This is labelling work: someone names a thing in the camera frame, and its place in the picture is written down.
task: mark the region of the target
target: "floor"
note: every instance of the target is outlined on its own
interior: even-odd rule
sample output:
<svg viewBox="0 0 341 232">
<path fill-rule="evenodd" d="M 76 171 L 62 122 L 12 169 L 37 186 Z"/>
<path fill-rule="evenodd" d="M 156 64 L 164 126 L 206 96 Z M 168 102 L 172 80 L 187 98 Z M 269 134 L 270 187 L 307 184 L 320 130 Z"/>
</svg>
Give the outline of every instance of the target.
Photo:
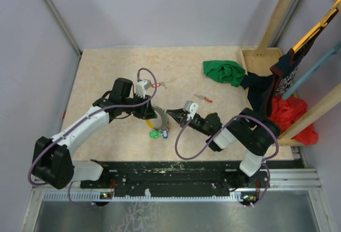
<svg viewBox="0 0 341 232">
<path fill-rule="evenodd" d="M 217 112 L 221 121 L 227 122 L 247 107 L 245 91 L 241 87 L 220 84 L 204 76 L 202 62 L 238 62 L 238 50 L 237 46 L 86 49 L 63 128 L 81 117 L 104 92 L 111 90 L 115 79 L 122 77 L 136 82 L 136 72 L 141 67 L 149 68 L 157 80 L 164 81 L 167 86 L 167 89 L 158 89 L 152 100 L 153 105 L 163 109 L 179 109 L 187 100 L 192 100 L 199 104 L 198 113 L 202 117 L 208 112 Z M 141 77 L 151 79 L 146 72 Z M 194 94 L 206 95 L 213 103 L 199 100 Z M 169 121 L 169 138 L 152 139 L 149 137 L 150 128 L 144 120 L 132 116 L 124 120 L 114 120 L 92 135 L 72 158 L 103 161 L 180 160 L 174 152 L 180 127 L 172 118 Z M 207 138 L 197 131 L 186 129 L 179 141 L 179 152 L 183 156 L 193 156 L 202 149 Z M 235 142 L 219 153 L 206 150 L 196 160 L 242 160 L 245 151 L 239 142 Z M 273 152 L 274 148 L 270 148 L 268 155 Z M 291 148 L 280 147 L 276 159 L 292 160 Z"/>
<path fill-rule="evenodd" d="M 236 202 L 115 202 L 82 210 L 43 202 L 35 232 L 319 231 L 308 192 L 268 192 L 255 208 Z"/>
</svg>

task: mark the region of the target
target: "red cloth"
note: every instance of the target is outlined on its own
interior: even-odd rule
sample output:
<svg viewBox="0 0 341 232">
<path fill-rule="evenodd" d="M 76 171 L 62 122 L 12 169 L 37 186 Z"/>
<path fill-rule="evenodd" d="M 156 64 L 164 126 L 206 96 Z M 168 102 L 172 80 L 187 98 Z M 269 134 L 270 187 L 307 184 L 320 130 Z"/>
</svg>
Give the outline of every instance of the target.
<svg viewBox="0 0 341 232">
<path fill-rule="evenodd" d="M 292 124 L 307 112 L 307 104 L 304 100 L 290 96 L 283 100 L 282 96 L 272 99 L 272 114 L 270 119 L 278 124 L 281 131 L 286 131 Z M 313 124 L 299 132 L 294 139 L 304 145 L 315 144 L 319 135 L 315 132 Z"/>
</svg>

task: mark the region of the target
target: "green object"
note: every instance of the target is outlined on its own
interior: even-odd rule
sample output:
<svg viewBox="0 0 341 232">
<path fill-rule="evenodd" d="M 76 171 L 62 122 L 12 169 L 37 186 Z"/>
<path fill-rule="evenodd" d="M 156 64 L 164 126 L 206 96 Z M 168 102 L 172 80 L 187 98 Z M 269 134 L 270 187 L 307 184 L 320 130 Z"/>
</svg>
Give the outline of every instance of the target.
<svg viewBox="0 0 341 232">
<path fill-rule="evenodd" d="M 238 87 L 245 76 L 245 70 L 235 61 L 205 61 L 204 74 L 219 83 L 231 83 Z"/>
<path fill-rule="evenodd" d="M 149 133 L 149 136 L 151 138 L 157 139 L 162 135 L 162 132 L 158 131 L 158 130 L 154 130 L 153 132 Z"/>
</svg>

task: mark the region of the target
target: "light blue tube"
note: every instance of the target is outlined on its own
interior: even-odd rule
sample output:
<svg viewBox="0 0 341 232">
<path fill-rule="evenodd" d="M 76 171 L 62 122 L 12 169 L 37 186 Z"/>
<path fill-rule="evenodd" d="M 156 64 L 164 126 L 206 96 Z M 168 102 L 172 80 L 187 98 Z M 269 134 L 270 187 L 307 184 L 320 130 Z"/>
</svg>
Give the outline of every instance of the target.
<svg viewBox="0 0 341 232">
<path fill-rule="evenodd" d="M 312 74 L 316 72 L 316 70 L 322 66 L 325 62 L 329 60 L 329 58 L 338 53 L 339 49 L 341 48 L 341 42 L 336 44 L 330 51 L 328 51 L 318 62 L 311 67 L 302 77 L 299 78 L 282 96 L 282 99 L 286 100 L 292 95 L 295 90 L 305 82 Z"/>
</svg>

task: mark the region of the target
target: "white wall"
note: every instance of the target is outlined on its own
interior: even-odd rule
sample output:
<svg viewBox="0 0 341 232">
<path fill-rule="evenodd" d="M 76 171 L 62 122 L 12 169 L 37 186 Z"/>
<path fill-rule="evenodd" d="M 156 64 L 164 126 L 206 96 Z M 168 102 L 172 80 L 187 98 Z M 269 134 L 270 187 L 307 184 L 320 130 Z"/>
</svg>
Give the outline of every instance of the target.
<svg viewBox="0 0 341 232">
<path fill-rule="evenodd" d="M 256 45 L 277 0 L 53 0 L 81 48 Z"/>
<path fill-rule="evenodd" d="M 0 231 L 19 230 L 35 141 L 58 130 L 76 64 L 42 0 L 0 0 Z"/>
<path fill-rule="evenodd" d="M 295 45 L 332 7 L 332 0 L 302 0 L 286 34 L 279 46 L 283 52 Z M 336 15 L 331 24 L 325 28 L 314 43 L 312 49 L 301 62 L 296 79 L 310 68 L 324 53 L 341 41 L 341 13 Z M 298 94 L 312 107 L 328 91 L 341 82 L 341 54 L 335 55 L 321 67 L 299 89 Z M 314 146 L 305 148 L 308 163 L 316 167 L 321 178 L 324 192 L 327 195 L 334 217 L 341 230 L 341 104 L 317 120 L 315 129 L 319 141 Z"/>
</svg>

